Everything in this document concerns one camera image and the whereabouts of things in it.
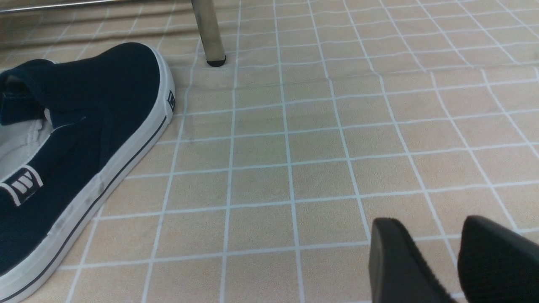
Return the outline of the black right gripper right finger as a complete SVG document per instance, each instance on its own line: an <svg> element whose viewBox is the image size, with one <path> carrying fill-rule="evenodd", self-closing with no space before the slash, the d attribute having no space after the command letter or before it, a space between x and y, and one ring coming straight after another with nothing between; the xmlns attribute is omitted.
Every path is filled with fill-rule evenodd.
<svg viewBox="0 0 539 303"><path fill-rule="evenodd" d="M457 269L469 303L539 301L537 243L488 218L465 219Z"/></svg>

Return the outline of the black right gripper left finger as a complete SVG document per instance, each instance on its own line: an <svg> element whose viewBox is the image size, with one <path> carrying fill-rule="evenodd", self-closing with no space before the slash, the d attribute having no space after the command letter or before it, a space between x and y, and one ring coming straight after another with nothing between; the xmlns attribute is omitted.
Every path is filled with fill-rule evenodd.
<svg viewBox="0 0 539 303"><path fill-rule="evenodd" d="M375 218L371 232L369 280L372 302L455 302L399 220Z"/></svg>

